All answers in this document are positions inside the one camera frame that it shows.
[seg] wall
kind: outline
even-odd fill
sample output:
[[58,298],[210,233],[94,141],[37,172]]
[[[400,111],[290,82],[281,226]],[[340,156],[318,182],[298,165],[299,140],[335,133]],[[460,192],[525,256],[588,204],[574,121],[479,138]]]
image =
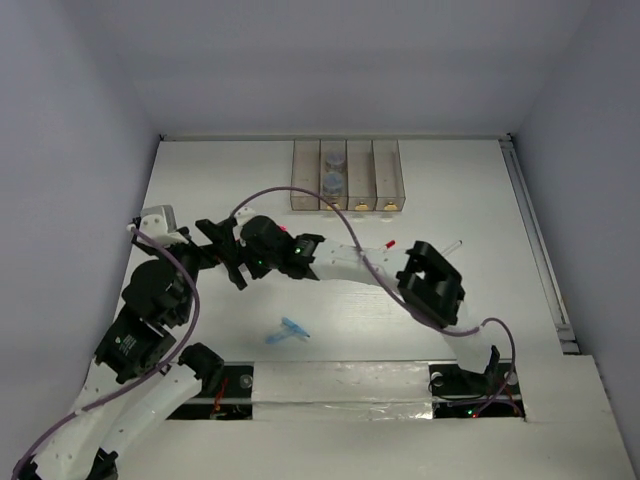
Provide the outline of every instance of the wall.
[[87,0],[162,133],[505,133],[589,0]]
[[583,350],[640,468],[640,2],[597,0],[517,149]]
[[82,384],[157,148],[85,4],[0,2],[3,478]]

